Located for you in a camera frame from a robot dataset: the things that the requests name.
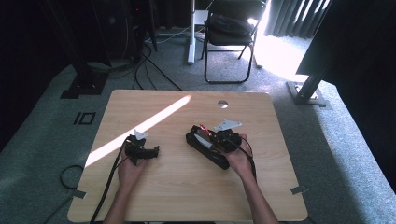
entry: black wall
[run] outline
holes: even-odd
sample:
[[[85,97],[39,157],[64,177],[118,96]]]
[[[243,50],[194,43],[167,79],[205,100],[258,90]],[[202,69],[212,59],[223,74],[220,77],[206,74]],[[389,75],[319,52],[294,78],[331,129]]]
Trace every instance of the black wall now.
[[[2,1],[0,29],[2,150],[68,60],[36,1]]]
[[[333,0],[298,74],[337,87],[396,190],[396,2]]]

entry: folding chair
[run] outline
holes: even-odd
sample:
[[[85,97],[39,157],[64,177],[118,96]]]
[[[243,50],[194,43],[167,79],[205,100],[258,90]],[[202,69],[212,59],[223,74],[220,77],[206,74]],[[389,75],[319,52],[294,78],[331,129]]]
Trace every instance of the folding chair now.
[[[238,84],[248,80],[256,42],[256,34],[265,3],[260,0],[214,0],[208,9],[205,22],[205,40],[201,59],[205,53],[205,81],[210,84]],[[213,46],[244,46],[242,50],[208,49]],[[209,51],[241,51],[241,59],[246,47],[250,48],[247,76],[242,80],[211,81],[207,78],[207,53]]]

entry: wooden table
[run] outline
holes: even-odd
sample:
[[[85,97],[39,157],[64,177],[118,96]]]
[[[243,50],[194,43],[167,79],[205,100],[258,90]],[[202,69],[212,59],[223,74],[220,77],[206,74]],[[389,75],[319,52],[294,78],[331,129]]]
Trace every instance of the wooden table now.
[[[219,101],[226,101],[221,108]],[[187,144],[192,125],[207,128],[224,119],[241,121],[234,128],[246,133],[253,148],[258,183],[279,220],[307,217],[297,187],[289,152],[269,95],[220,91],[113,91],[68,218],[88,221],[100,201],[111,166],[127,135],[134,129],[148,133],[145,148],[160,146],[138,183],[128,207],[131,221],[242,221],[251,220],[241,180],[229,168],[222,170]],[[97,220],[103,220],[119,181],[117,172]]]

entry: electronic device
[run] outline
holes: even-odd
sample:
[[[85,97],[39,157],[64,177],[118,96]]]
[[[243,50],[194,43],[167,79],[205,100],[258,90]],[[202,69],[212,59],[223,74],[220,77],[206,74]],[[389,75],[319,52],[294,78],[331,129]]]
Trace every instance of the electronic device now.
[[[137,165],[138,160],[147,160],[158,157],[160,147],[156,146],[154,149],[145,149],[146,133],[140,133],[134,130],[134,135],[129,135],[122,146],[125,149],[125,154],[131,159],[134,165]]]
[[[240,125],[242,125],[241,122],[226,119],[215,127],[217,132],[208,130],[202,124],[199,127],[193,125],[191,131],[186,134],[186,140],[190,146],[226,170],[230,164],[222,153],[235,151],[241,145],[241,137],[232,130],[233,127]]]

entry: floor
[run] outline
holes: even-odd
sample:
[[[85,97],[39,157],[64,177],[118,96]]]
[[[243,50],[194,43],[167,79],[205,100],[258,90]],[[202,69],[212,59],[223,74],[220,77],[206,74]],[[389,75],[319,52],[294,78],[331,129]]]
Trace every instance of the floor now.
[[[336,87],[320,83],[325,107],[296,105],[290,97],[286,83],[306,79],[295,71],[310,40],[263,36],[261,43],[251,78],[240,85],[207,84],[200,60],[202,44],[198,39],[195,62],[189,65],[184,35],[165,35],[158,52],[149,54],[145,48],[150,61],[139,68],[110,73],[101,95],[61,100],[76,75],[67,66],[0,154],[0,223],[70,223],[67,211],[73,190],[60,183],[60,175],[70,165],[85,164],[110,93],[140,89],[139,85],[152,90],[267,92],[299,184],[307,189],[303,196],[309,217],[298,223],[395,223],[396,196]],[[229,78],[246,73],[245,59],[224,65],[227,60],[233,55],[213,56],[210,75]],[[122,64],[125,61],[113,61],[114,66]],[[78,125],[78,113],[94,113],[95,118],[89,125]],[[79,176],[76,171],[63,178],[67,186],[75,186]]]

